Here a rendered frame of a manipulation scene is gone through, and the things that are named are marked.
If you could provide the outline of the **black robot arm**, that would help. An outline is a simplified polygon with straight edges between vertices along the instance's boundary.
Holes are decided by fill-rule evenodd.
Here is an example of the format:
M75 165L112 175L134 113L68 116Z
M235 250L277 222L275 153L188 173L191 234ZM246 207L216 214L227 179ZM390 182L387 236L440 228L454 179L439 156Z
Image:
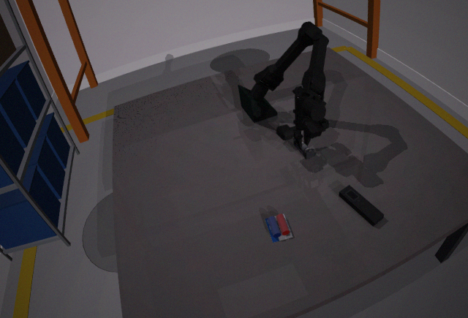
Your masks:
M254 75L253 80L256 83L251 91L247 90L252 98L264 103L262 99L268 89L274 91L284 81L283 74L289 65L307 46L313 45L309 69L304 72L301 83L303 88L299 86L292 90L295 94L295 109L305 112L310 117L304 116L301 122L301 128L306 131L309 138L320 136L327 127L326 120L323 119L326 113L324 102L326 78L323 67L328 43L329 39L322 34L321 29L311 22L303 23L298 30L296 41L275 64Z

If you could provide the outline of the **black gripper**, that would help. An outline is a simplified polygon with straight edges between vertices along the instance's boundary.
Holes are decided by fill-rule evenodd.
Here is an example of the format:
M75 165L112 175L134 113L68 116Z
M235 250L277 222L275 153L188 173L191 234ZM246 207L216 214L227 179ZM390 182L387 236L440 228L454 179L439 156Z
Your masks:
M311 140L311 138L308 137L306 131L301 128L302 118L304 116L307 116L307 118L310 118L310 117L307 114L305 114L305 112L300 112L300 111L297 111L296 109L294 109L293 112L295 114L295 120L293 121L295 126L290 127L287 124L278 126L276 128L276 134L280 136L280 138L283 140L290 140L290 139L295 138L295 141L298 144L299 149L301 149L302 137L303 137L303 135L301 134L301 130L304 131L304 144L308 146Z

